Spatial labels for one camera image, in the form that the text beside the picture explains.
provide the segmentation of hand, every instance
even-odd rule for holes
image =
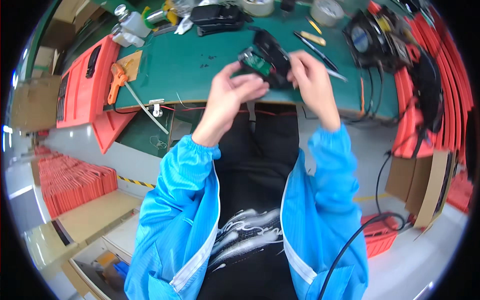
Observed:
[[[215,146],[232,127],[240,105],[263,97],[268,91],[269,84],[256,74],[230,78],[240,68],[238,61],[231,63],[213,78],[204,115],[192,134],[196,144]]]
[[[303,101],[318,116],[322,127],[330,132],[337,131],[340,116],[325,66],[303,50],[290,53],[290,64],[288,81],[294,88],[300,88]]]

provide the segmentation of tape roll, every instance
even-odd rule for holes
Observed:
[[[274,0],[242,0],[243,10],[254,17],[266,17],[273,13]]]
[[[310,14],[318,24],[327,27],[334,26],[345,15],[342,7],[333,0],[315,0]]]

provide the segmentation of yellow knife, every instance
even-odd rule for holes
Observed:
[[[305,32],[305,31],[301,31],[300,35],[302,37],[306,38],[307,40],[310,40],[314,43],[317,43],[320,46],[325,46],[327,44],[327,42],[325,41],[325,39],[323,37],[319,37],[319,36],[313,35],[311,33]]]

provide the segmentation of white graphic print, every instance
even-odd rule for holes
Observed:
[[[232,259],[236,257],[282,242],[279,208],[261,214],[254,209],[240,210],[218,230],[207,271],[214,272],[235,263]]]

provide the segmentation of red wire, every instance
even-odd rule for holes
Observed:
[[[170,110],[180,110],[180,111],[189,111],[189,110],[195,110],[195,109],[205,109],[205,107],[200,107],[200,108],[187,108],[187,109],[174,109],[174,108],[170,108],[168,106],[160,106],[161,108],[166,108],[166,109],[170,109]],[[248,110],[239,110],[239,112],[242,112],[242,113],[245,113],[245,112],[249,112]],[[255,112],[259,112],[259,113],[262,113],[262,114],[266,114],[266,115],[270,115],[270,116],[296,116],[297,113],[296,112],[282,112],[280,114],[275,114],[273,112],[269,112],[269,111],[264,111],[264,110],[256,110]]]

